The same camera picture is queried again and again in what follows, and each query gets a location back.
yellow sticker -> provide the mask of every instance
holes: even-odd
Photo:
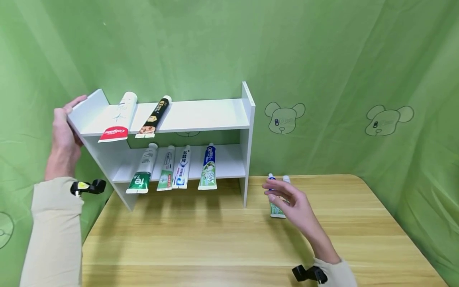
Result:
[[[87,189],[87,188],[89,188],[89,184],[82,182],[82,181],[78,182],[78,189]]]

bear ear drawing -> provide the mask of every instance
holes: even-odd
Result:
[[[306,107],[302,103],[296,104],[292,109],[297,113],[297,118],[302,117],[306,111]]]
[[[404,106],[397,110],[400,113],[400,119],[398,119],[401,123],[409,122],[414,117],[414,110],[410,106]]]
[[[266,106],[266,108],[264,109],[264,113],[268,117],[272,117],[274,114],[274,111],[278,109],[280,109],[279,105],[276,102],[272,101]]]
[[[385,110],[386,108],[383,105],[374,106],[368,111],[367,118],[372,120],[376,117],[377,114]]]

white toothpaste tube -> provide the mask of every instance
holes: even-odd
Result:
[[[201,180],[199,181],[199,190],[217,189],[217,168],[215,164],[216,149],[213,143],[210,143],[204,153],[204,164],[202,167]]]
[[[166,156],[164,157],[164,164],[159,177],[158,188],[156,191],[164,191],[172,189],[172,171],[175,163],[175,147],[169,146]]]
[[[126,193],[147,193],[148,184],[150,183],[151,174],[155,167],[155,160],[157,155],[158,145],[150,143],[145,150],[142,159],[140,160],[137,172],[131,180],[129,188]]]
[[[183,150],[179,166],[175,169],[174,184],[172,188],[186,189],[188,187],[188,174],[190,173],[191,146]]]
[[[112,114],[110,127],[104,131],[98,142],[127,139],[136,106],[137,95],[133,92],[126,92],[118,104],[116,111]]]
[[[285,182],[290,183],[290,177],[289,177],[288,175],[284,175],[284,176],[282,177],[282,180],[285,181]]]
[[[268,179],[270,180],[275,180],[276,178],[273,176],[273,174],[268,175]],[[269,203],[269,208],[271,210],[271,217],[275,218],[286,218],[285,214],[282,212],[282,210],[279,209],[275,204]]]

red toothpaste cap label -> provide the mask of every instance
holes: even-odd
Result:
[[[100,141],[124,139],[128,137],[128,129],[122,126],[114,126],[106,129],[102,134]]]

wood grain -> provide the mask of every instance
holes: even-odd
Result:
[[[83,248],[86,287],[315,286],[291,269],[312,262],[309,243],[286,220],[269,216],[251,177],[247,208],[236,179],[216,191],[151,192],[130,213],[110,198]],[[359,286],[446,286],[367,185],[352,175],[292,176],[306,191]]]

